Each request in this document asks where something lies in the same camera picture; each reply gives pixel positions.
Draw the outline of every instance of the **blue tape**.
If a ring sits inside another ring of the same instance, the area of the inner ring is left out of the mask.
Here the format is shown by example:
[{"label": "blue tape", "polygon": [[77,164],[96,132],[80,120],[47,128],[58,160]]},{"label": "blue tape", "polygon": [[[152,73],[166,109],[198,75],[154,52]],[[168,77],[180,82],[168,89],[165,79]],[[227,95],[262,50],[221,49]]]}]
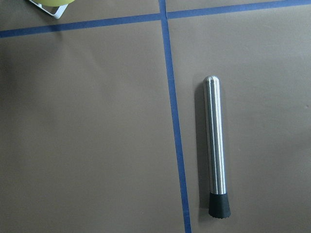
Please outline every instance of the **blue tape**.
[{"label": "blue tape", "polygon": [[176,97],[174,70],[173,70],[173,61],[172,61],[172,51],[171,51],[171,42],[170,42],[170,32],[169,32],[169,24],[168,24],[168,20],[166,16],[165,0],[159,0],[159,6],[160,6],[160,14],[161,14],[164,54],[165,54],[166,71],[167,71],[167,78],[168,78],[168,84],[169,84],[169,95],[170,95],[171,111],[172,111],[172,119],[173,119],[173,131],[174,131],[174,138],[175,138],[175,149],[176,149],[176,156],[177,156],[177,166],[178,166],[178,174],[179,174],[181,202],[182,202],[183,215],[184,215],[185,232],[191,233],[190,213],[189,213],[188,194],[187,194],[187,185],[186,185],[186,174],[185,174],[185,166],[184,166],[183,149],[182,149],[182,143],[181,143],[179,116],[178,116],[178,109],[177,109],[177,97]]},{"label": "blue tape", "polygon": [[168,12],[167,18],[173,19],[173,18],[193,17],[193,16],[208,16],[230,12],[253,11],[260,9],[271,9],[271,8],[299,6],[308,4],[311,4],[311,0],[281,0],[271,2],[260,2],[242,5],[233,5],[233,6],[220,6],[204,9]]},{"label": "blue tape", "polygon": [[139,23],[139,22],[149,22],[160,20],[160,14],[149,14],[141,16],[128,16],[120,18],[108,18],[108,19],[99,19],[83,22],[74,22],[74,23],[64,23],[64,24],[55,24],[49,26],[40,26],[33,28],[22,28],[22,29],[13,29],[0,31],[0,38],[21,36],[21,35],[31,35],[38,33],[51,33],[83,28],[95,28],[119,24],[128,24],[128,23]]}]

